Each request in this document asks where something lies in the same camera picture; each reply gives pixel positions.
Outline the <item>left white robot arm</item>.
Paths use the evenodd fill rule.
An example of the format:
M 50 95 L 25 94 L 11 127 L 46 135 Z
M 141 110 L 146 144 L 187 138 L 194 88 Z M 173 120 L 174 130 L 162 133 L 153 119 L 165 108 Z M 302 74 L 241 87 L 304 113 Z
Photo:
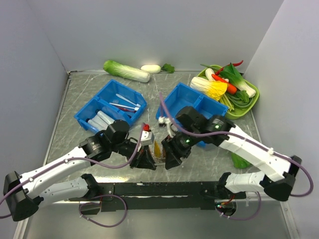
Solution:
M 154 135 L 149 126 L 142 125 L 139 139 L 129 138 L 129 129 L 128 123 L 116 120 L 56 160 L 27 173 L 14 171 L 6 175 L 1 202 L 6 202 L 9 217 L 19 222 L 54 202 L 95 199 L 101 194 L 101 188 L 93 175 L 83 174 L 75 180 L 61 182 L 72 173 L 93 165 L 109 169 L 129 165 L 155 170 L 149 151 Z

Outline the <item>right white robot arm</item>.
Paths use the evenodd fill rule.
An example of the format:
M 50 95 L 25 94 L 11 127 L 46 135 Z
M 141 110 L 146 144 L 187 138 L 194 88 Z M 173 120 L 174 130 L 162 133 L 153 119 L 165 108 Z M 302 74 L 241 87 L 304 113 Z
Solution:
M 302 161 L 299 157 L 292 156 L 294 163 L 290 163 L 276 156 L 270 148 L 221 115 L 207 119 L 195 108 L 187 106 L 177 113 L 176 119 L 189 134 L 178 131 L 161 142 L 167 170 L 181 165 L 182 159 L 189 157 L 191 148 L 203 141 L 226 149 L 259 169 L 255 173 L 223 173 L 217 186 L 222 198 L 241 192 L 264 192 L 275 200 L 288 200 L 299 170 L 296 164 Z

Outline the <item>yellow capped tube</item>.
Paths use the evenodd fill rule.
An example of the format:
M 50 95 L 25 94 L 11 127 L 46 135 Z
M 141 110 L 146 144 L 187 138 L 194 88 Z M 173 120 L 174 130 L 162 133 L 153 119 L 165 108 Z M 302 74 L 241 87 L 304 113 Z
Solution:
M 154 141 L 154 155 L 156 158 L 161 158 L 162 156 L 161 148 L 156 140 Z

